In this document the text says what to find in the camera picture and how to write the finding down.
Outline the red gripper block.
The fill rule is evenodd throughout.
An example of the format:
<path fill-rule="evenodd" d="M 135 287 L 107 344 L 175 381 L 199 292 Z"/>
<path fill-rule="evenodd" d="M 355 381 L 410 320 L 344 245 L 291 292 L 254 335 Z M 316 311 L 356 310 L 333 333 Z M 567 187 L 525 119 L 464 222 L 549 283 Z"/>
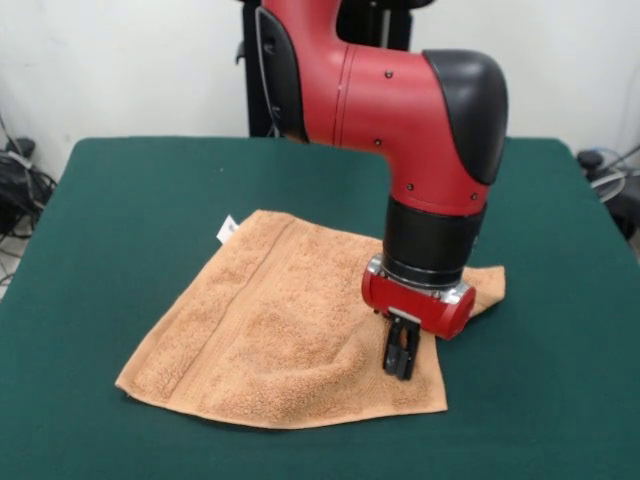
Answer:
<path fill-rule="evenodd" d="M 373 310 L 400 316 L 446 340 L 462 332 L 476 300 L 476 289 L 465 282 L 439 291 L 437 297 L 370 271 L 364 273 L 361 290 L 365 303 Z M 410 380 L 419 344 L 420 328 L 406 327 L 402 320 L 395 319 L 386 341 L 385 373 L 396 374 L 399 380 Z"/>

